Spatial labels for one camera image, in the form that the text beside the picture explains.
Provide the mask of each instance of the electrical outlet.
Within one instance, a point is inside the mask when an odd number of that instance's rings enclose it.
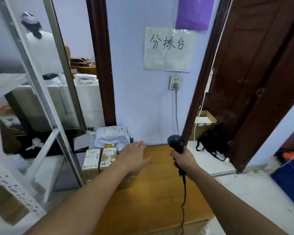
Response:
[[[182,76],[171,76],[170,78],[170,84],[169,84],[169,90],[174,90],[173,84],[178,83],[179,89],[182,87],[183,77]]]

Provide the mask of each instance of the gray power cord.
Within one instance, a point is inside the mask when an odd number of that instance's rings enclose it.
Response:
[[[175,90],[175,118],[176,118],[176,128],[177,128],[177,134],[179,134],[179,124],[177,123],[177,91],[179,90],[179,84],[175,82],[173,84],[174,90]]]

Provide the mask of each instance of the blue bin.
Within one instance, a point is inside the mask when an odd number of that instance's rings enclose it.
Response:
[[[294,202],[294,160],[280,167],[271,177]]]

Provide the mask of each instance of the wooden desk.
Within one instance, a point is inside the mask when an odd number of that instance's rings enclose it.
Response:
[[[176,234],[182,223],[184,186],[170,151],[168,145],[145,149],[144,158],[151,157],[151,165],[141,171],[132,187],[114,192],[94,234]],[[185,224],[190,225],[185,234],[192,234],[190,230],[198,232],[214,214],[188,178],[186,188]]]

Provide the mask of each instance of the wall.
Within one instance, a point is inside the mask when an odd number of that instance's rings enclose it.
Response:
[[[263,165],[294,132],[294,105],[270,134],[247,166]]]
[[[90,33],[86,0],[53,0],[63,42],[71,50],[71,57],[92,58],[94,50]],[[43,31],[51,32],[51,27],[43,5],[43,0],[13,0],[16,15],[24,11],[35,15]],[[0,18],[0,69],[4,72],[24,72],[18,51]]]
[[[143,70],[145,27],[174,28],[178,0],[106,0],[117,124],[126,125],[134,140],[165,144],[177,133],[170,75],[184,77],[178,91],[182,134],[219,1],[214,2],[208,31],[197,33],[191,72],[178,73]]]

